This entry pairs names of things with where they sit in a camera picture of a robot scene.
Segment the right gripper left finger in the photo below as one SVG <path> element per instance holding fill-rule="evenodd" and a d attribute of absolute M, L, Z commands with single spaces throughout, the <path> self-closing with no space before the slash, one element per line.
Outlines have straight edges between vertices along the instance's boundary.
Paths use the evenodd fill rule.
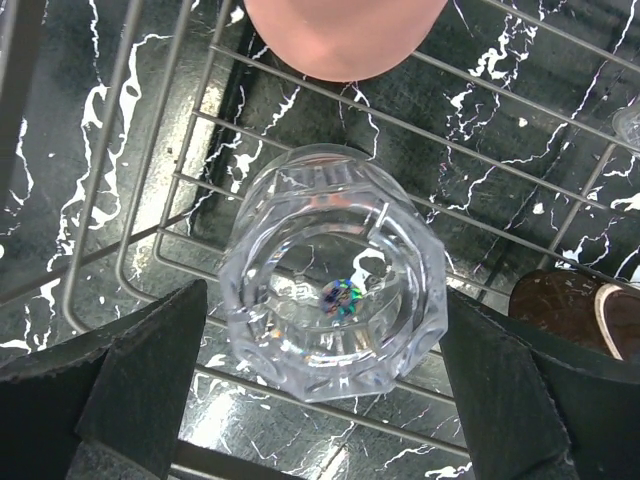
<path fill-rule="evenodd" d="M 167 477 L 207 312 L 192 281 L 1 367 L 1 476 L 64 479 L 81 445 Z"/>

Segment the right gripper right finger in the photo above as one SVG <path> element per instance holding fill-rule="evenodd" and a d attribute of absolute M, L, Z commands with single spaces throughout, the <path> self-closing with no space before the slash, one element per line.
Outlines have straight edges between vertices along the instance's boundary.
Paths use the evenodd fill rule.
<path fill-rule="evenodd" d="M 476 478 L 638 478 L 638 364 L 447 301 L 440 348 Z"/>

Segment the clear drinking glass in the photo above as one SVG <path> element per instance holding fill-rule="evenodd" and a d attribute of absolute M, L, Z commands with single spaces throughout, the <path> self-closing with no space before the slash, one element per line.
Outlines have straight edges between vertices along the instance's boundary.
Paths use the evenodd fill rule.
<path fill-rule="evenodd" d="M 368 155 L 287 151 L 247 191 L 218 271 L 232 350 L 307 403 L 388 393 L 447 331 L 446 264 Z"/>

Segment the clear glass plate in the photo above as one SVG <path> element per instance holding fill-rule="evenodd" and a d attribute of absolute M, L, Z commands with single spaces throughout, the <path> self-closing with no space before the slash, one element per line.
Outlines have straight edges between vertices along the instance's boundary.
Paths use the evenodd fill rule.
<path fill-rule="evenodd" d="M 640 106 L 639 100 L 617 111 L 612 119 L 616 137 L 633 155 L 639 155 L 640 147 Z"/>

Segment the pink plastic cup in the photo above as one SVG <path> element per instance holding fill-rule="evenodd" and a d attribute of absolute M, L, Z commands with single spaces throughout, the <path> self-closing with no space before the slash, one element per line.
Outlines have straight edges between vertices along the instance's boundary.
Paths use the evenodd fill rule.
<path fill-rule="evenodd" d="M 422 43 L 442 0 L 249 0 L 249 18 L 286 65 L 315 79 L 351 82 L 385 73 Z"/>

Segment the red floral plate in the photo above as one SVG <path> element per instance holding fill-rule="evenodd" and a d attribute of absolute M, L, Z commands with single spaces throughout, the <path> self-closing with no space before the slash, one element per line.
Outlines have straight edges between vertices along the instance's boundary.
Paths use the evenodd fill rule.
<path fill-rule="evenodd" d="M 617 360 L 639 362 L 639 291 L 585 274 L 535 270 L 514 286 L 508 316 Z"/>

